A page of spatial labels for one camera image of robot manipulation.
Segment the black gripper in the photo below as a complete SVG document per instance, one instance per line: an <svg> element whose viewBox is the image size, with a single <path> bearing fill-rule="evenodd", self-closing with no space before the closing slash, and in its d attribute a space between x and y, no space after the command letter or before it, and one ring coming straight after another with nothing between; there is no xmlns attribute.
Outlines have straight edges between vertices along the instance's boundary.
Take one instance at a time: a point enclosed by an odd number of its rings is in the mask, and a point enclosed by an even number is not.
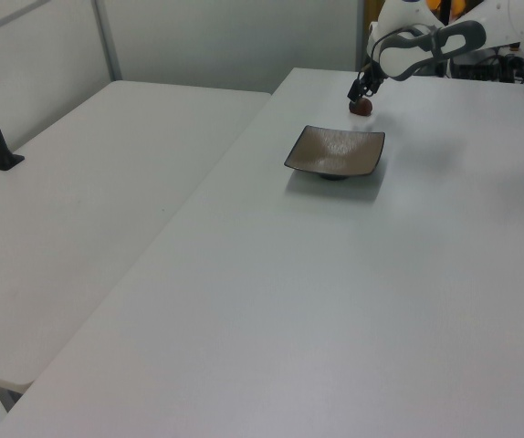
<svg viewBox="0 0 524 438"><path fill-rule="evenodd" d="M365 97L372 97L384 81L384 73L377 62L367 63L358 74L358 80L354 80L348 92L349 100L358 100L366 91Z"/></svg>

